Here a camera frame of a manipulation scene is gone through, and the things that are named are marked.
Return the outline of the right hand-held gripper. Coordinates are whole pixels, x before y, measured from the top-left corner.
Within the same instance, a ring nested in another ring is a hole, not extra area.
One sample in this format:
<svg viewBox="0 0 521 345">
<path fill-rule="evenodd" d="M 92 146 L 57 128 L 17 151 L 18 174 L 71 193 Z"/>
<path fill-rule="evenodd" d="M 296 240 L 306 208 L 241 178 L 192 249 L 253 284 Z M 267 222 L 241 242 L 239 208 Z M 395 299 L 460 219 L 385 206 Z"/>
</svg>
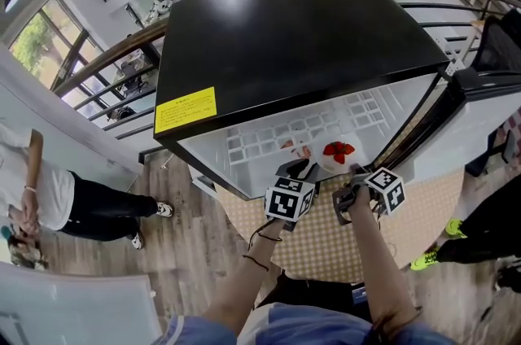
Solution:
<svg viewBox="0 0 521 345">
<path fill-rule="evenodd" d="M 370 200 L 374 201 L 371 211 L 377 216 L 377 220 L 381 216 L 391 215 L 405 202 L 403 179 L 395 173 L 385 168 L 367 173 L 367 169 L 360 164 L 352 164 L 350 174 L 351 181 L 332 195 L 335 215 L 340 225 L 352 223 L 344 215 L 355 203 L 357 192 L 363 186 L 369 188 Z"/>
</svg>

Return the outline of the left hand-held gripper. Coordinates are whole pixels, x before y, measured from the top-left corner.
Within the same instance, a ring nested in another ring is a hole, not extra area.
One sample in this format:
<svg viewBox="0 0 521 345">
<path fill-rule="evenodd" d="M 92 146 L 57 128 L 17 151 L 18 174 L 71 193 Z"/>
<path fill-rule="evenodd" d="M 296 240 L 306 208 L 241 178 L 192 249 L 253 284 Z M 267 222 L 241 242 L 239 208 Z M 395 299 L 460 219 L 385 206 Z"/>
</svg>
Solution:
<svg viewBox="0 0 521 345">
<path fill-rule="evenodd" d="M 285 222 L 283 229 L 293 232 L 298 221 L 312 208 L 319 195 L 320 183 L 317 181 L 320 166 L 315 163 L 304 180 L 295 180 L 309 166 L 309 159 L 295 159 L 282 164 L 273 186 L 265 193 L 264 209 L 269 221 L 279 219 Z"/>
</svg>

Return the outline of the white plate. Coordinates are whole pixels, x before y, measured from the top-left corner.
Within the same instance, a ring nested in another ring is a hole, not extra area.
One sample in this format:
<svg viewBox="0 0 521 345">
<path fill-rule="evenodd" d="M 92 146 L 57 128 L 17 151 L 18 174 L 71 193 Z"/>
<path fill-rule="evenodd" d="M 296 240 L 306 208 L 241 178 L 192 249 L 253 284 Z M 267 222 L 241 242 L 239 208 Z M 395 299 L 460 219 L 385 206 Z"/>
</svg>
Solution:
<svg viewBox="0 0 521 345">
<path fill-rule="evenodd" d="M 342 155 L 324 153 L 328 145 L 334 146 L 337 142 L 344 147 Z M 367 160 L 356 132 L 333 135 L 321 131 L 313 140 L 310 150 L 318 165 L 333 175 L 348 173 L 354 166 L 363 166 Z"/>
<path fill-rule="evenodd" d="M 285 148 L 285 149 L 281 149 L 281 145 L 284 142 L 286 142 L 287 140 L 292 140 L 294 145 L 290 146 L 288 148 Z M 306 138 L 302 138 L 302 137 L 299 137 L 299 136 L 285 136 L 285 137 L 282 137 L 278 141 L 278 145 L 279 145 L 278 157 L 279 157 L 279 159 L 281 161 L 281 164 L 285 164 L 285 163 L 288 163 L 288 162 L 290 162 L 292 160 L 298 159 L 291 153 L 291 150 L 296 148 L 296 147 L 300 147 L 300 146 L 307 146 L 310 149 L 311 153 L 312 153 L 312 156 L 309 158 L 309 166 L 312 166 L 315 163 L 318 164 L 317 158 L 314 155 L 312 143 L 308 139 L 306 139 Z"/>
</svg>

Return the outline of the red strawberries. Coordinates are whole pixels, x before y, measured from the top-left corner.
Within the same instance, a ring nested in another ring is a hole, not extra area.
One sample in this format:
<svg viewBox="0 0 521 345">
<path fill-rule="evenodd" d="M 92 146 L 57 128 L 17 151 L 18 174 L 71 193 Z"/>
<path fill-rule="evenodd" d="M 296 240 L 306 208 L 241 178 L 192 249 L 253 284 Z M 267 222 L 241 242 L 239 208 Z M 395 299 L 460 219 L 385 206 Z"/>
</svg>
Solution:
<svg viewBox="0 0 521 345">
<path fill-rule="evenodd" d="M 338 164 L 345 164 L 345 158 L 355 152 L 355 147 L 343 142 L 331 142 L 323 149 L 324 156 L 330 156 Z"/>
</svg>

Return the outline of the black mini fridge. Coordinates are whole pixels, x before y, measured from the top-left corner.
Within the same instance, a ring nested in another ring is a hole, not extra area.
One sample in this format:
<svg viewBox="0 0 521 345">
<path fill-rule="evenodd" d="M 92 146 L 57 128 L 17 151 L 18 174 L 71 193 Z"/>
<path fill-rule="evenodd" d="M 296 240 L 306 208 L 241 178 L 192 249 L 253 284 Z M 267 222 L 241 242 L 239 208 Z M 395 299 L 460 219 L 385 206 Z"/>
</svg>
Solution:
<svg viewBox="0 0 521 345">
<path fill-rule="evenodd" d="M 454 52 L 396 0 L 183 0 L 169 17 L 154 137 L 242 199 L 264 196 L 278 153 L 230 164 L 226 130 L 363 91 L 387 123 L 354 131 L 362 166 L 407 181 L 460 168 L 521 107 L 521 74 L 455 70 Z"/>
</svg>

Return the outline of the person's right forearm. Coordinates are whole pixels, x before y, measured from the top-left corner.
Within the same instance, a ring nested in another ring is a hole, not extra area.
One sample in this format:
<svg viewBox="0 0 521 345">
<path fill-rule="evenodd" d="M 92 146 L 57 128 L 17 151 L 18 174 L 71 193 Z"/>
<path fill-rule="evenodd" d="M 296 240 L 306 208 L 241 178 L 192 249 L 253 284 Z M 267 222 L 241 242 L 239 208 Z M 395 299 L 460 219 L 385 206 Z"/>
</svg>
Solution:
<svg viewBox="0 0 521 345">
<path fill-rule="evenodd" d="M 357 242 L 370 315 L 389 342 L 417 316 L 404 275 L 396 265 L 370 209 L 370 190 L 361 186 L 348 209 Z"/>
</svg>

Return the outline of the person's left forearm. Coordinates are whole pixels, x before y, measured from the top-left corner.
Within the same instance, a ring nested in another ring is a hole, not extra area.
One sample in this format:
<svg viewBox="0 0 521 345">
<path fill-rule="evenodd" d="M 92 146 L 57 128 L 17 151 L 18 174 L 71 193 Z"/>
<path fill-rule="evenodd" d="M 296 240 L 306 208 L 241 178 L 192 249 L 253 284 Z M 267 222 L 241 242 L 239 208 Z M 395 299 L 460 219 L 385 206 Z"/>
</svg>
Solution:
<svg viewBox="0 0 521 345">
<path fill-rule="evenodd" d="M 247 253 L 218 287 L 216 296 L 203 314 L 205 319 L 223 325 L 236 336 L 241 333 L 269 271 L 284 224 L 282 220 L 272 220 L 253 236 Z"/>
</svg>

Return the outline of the yellow checkered round table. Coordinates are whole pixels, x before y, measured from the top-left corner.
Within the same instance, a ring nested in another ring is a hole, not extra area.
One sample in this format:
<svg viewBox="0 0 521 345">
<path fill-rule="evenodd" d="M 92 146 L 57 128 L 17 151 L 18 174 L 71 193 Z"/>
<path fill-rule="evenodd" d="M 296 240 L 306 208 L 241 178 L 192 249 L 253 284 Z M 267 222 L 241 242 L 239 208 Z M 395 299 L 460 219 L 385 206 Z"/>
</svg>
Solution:
<svg viewBox="0 0 521 345">
<path fill-rule="evenodd" d="M 416 260 L 442 234 L 458 204 L 464 170 L 405 187 L 405 204 L 379 219 L 380 232 L 399 268 Z M 281 234 L 272 261 L 296 278 L 325 282 L 359 282 L 361 259 L 351 225 L 340 225 L 332 206 L 334 191 L 348 176 L 320 185 L 319 195 L 296 228 Z M 217 198 L 233 226 L 248 240 L 265 223 L 264 200 L 245 201 L 218 186 Z"/>
</svg>

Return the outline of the white floor cabinet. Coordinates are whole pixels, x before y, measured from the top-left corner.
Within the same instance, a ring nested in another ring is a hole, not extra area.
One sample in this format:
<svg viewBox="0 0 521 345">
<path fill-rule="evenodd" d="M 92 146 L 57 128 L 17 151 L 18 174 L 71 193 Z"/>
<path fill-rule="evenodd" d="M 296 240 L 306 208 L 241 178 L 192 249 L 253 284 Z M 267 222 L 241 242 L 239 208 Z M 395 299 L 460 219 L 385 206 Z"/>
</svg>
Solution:
<svg viewBox="0 0 521 345">
<path fill-rule="evenodd" d="M 218 193 L 214 182 L 192 166 L 189 165 L 188 169 L 192 183 L 207 195 L 213 197 L 215 200 L 218 200 Z"/>
</svg>

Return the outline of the neon yellow shoe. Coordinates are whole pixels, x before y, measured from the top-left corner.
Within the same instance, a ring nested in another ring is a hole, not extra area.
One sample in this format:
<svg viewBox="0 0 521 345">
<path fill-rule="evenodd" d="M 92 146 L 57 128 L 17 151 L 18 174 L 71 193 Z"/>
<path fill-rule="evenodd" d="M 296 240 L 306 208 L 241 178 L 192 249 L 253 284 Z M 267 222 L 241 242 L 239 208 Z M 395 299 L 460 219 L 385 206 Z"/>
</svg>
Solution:
<svg viewBox="0 0 521 345">
<path fill-rule="evenodd" d="M 430 251 L 423 253 L 416 260 L 414 260 L 410 263 L 410 268 L 413 271 L 421 271 L 421 270 L 428 268 L 429 266 L 431 266 L 433 264 L 437 264 L 438 263 L 438 259 L 437 259 L 438 250 L 439 250 L 439 248 L 436 247 Z"/>
<path fill-rule="evenodd" d="M 466 235 L 461 231 L 463 221 L 459 219 L 451 219 L 445 226 L 445 233 L 453 238 L 465 238 Z"/>
</svg>

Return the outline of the person's black trousers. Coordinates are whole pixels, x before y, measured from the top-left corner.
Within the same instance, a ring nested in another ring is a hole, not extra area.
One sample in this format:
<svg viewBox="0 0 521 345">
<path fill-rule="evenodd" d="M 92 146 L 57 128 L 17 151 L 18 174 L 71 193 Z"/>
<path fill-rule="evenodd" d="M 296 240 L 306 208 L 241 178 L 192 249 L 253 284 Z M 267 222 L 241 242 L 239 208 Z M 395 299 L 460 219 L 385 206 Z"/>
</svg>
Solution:
<svg viewBox="0 0 521 345">
<path fill-rule="evenodd" d="M 356 294 L 365 289 L 363 283 L 352 285 L 342 282 L 324 282 L 311 279 L 294 279 L 282 272 L 276 286 L 256 306 L 274 303 L 313 306 L 343 312 L 372 322 L 367 298 Z"/>
</svg>

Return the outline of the purple checkered tablecloth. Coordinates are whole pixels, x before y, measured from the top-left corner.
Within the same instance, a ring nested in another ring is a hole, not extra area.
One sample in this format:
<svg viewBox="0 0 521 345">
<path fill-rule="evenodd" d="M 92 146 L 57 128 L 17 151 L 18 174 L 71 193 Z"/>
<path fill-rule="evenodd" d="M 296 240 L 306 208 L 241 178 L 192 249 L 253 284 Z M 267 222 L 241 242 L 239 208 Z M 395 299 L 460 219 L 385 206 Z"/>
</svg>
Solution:
<svg viewBox="0 0 521 345">
<path fill-rule="evenodd" d="M 501 126 L 504 137 L 501 156 L 506 162 L 521 156 L 521 107 Z"/>
</svg>

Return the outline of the brown topped black railing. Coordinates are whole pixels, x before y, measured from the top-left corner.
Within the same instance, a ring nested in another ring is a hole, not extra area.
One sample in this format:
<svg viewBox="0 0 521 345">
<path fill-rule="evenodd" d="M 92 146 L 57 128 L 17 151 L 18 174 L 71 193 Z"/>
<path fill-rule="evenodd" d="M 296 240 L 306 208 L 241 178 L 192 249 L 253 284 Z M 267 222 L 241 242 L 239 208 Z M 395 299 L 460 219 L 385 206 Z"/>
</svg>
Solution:
<svg viewBox="0 0 521 345">
<path fill-rule="evenodd" d="M 400 6 L 405 9 L 426 9 L 433 13 L 438 11 L 468 12 L 475 15 L 472 21 L 422 21 L 422 28 L 463 28 L 482 24 L 489 15 L 505 15 L 509 10 L 521 11 L 521 0 L 459 0 L 458 4 L 441 2 L 402 2 Z M 72 46 L 65 60 L 66 75 L 64 80 L 53 86 L 51 92 L 62 98 L 75 88 L 83 84 L 87 79 L 95 76 L 103 69 L 116 61 L 123 59 L 132 51 L 139 49 L 148 51 L 149 67 L 140 71 L 141 74 L 157 69 L 159 67 L 159 53 L 152 48 L 152 43 L 166 34 L 167 20 L 165 18 L 155 22 L 152 26 L 131 35 L 129 38 L 117 43 L 113 47 L 102 52 L 93 61 L 87 63 L 78 73 L 72 73 L 72 67 L 79 60 L 79 50 L 87 38 L 83 32 Z"/>
</svg>

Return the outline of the striped glass partition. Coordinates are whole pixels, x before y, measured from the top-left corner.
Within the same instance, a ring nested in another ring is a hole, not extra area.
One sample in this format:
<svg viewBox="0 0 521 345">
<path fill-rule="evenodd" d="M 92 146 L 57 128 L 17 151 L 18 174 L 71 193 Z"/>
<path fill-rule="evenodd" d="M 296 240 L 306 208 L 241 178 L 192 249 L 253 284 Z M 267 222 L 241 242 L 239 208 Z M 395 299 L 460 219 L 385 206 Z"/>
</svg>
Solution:
<svg viewBox="0 0 521 345">
<path fill-rule="evenodd" d="M 0 262 L 0 345 L 151 345 L 147 276 L 69 276 Z"/>
</svg>

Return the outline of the large window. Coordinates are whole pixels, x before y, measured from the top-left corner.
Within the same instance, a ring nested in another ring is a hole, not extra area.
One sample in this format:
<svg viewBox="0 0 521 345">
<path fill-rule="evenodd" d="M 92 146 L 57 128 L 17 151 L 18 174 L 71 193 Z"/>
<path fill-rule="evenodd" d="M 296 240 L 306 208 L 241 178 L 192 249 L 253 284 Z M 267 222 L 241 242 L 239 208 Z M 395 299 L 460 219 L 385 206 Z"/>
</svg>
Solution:
<svg viewBox="0 0 521 345">
<path fill-rule="evenodd" d="M 26 70 L 53 92 L 103 53 L 64 0 L 48 0 L 8 48 Z M 61 99 L 75 107 L 121 78 L 118 65 L 113 63 Z M 79 113 L 91 117 L 121 102 L 125 96 L 120 88 L 88 102 L 78 109 Z"/>
</svg>

